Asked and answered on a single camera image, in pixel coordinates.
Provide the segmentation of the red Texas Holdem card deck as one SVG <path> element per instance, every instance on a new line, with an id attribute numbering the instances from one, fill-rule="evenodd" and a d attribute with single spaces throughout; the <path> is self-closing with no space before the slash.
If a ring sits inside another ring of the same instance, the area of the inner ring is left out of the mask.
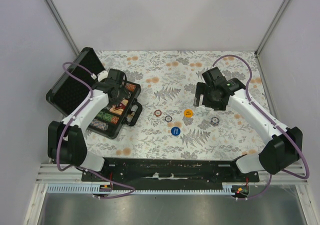
<path id="1" fill-rule="evenodd" d="M 128 105 L 128 102 L 129 102 L 129 101 L 128 101 L 127 99 L 123 99 L 120 103 L 114 104 L 114 105 L 109 109 L 109 112 L 110 112 L 110 113 L 113 113 L 113 114 L 117 114 L 117 115 L 122 115 L 122 113 L 124 112 L 125 109 L 115 110 L 115 109 L 113 109 L 113 107 L 114 107 L 114 106 L 118 106 L 118 105 L 120 105 L 120 104 L 123 104 L 123 105 L 125 105 L 125 108 L 126 108 L 127 105 Z"/>

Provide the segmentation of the red triangular dealer button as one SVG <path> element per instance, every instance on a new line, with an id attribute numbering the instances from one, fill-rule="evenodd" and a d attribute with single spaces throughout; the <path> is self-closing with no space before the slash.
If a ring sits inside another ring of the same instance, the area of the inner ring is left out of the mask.
<path id="1" fill-rule="evenodd" d="M 114 107 L 113 107 L 113 109 L 114 110 L 119 110 L 119 109 L 125 109 L 125 105 L 123 105 L 123 104 L 120 104 L 120 105 L 115 105 Z"/>

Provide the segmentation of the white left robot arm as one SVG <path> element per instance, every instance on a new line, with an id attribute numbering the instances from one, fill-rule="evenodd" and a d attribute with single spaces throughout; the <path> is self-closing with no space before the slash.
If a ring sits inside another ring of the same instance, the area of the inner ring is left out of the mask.
<path id="1" fill-rule="evenodd" d="M 93 176 L 101 182 L 110 177 L 105 159 L 88 151 L 84 132 L 103 108 L 117 105 L 129 96 L 130 92 L 122 82 L 97 82 L 73 112 L 60 122 L 49 124 L 48 156 L 55 158 L 59 171 L 74 166 L 92 170 Z"/>

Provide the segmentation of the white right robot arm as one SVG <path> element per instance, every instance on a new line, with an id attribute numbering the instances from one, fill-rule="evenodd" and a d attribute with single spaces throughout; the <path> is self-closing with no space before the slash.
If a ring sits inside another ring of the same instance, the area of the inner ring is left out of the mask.
<path id="1" fill-rule="evenodd" d="M 280 171 L 287 173 L 287 167 L 298 160 L 306 164 L 302 153 L 302 131 L 298 127 L 289 128 L 273 117 L 237 79 L 219 85 L 197 83 L 194 105 L 202 105 L 215 111 L 231 107 L 244 117 L 264 142 L 261 152 L 236 159 L 236 165 L 229 169 L 229 176 L 233 181 L 240 182 L 247 173 L 253 171 L 266 171 L 271 175 Z"/>

